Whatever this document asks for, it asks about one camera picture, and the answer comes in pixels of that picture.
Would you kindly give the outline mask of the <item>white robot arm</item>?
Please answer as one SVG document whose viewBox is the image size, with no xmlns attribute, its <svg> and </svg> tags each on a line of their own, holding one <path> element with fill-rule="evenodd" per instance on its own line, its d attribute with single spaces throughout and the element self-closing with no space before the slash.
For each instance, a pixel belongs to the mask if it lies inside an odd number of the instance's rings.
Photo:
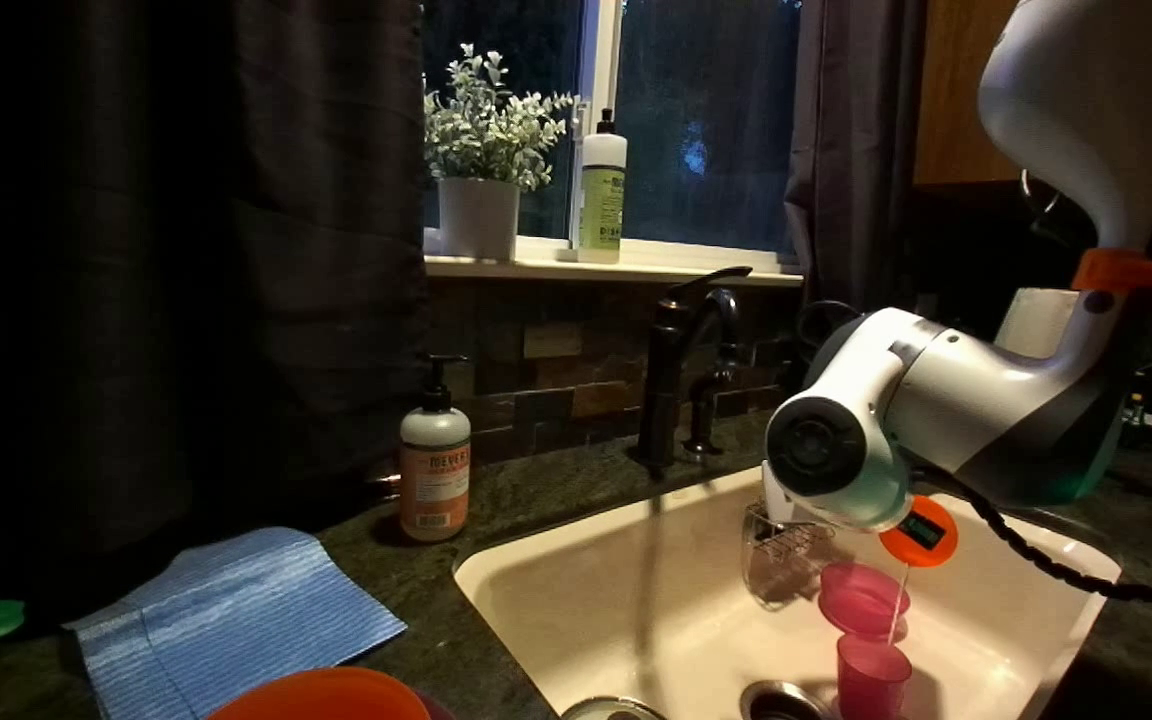
<svg viewBox="0 0 1152 720">
<path fill-rule="evenodd" d="M 1091 218 L 1076 309 L 1043 357 L 904 309 L 852 318 L 762 427 L 762 475 L 825 519 L 895 528 L 910 463 L 994 502 L 1068 502 L 1103 466 L 1152 318 L 1152 0 L 1014 0 L 975 108 Z"/>
</svg>

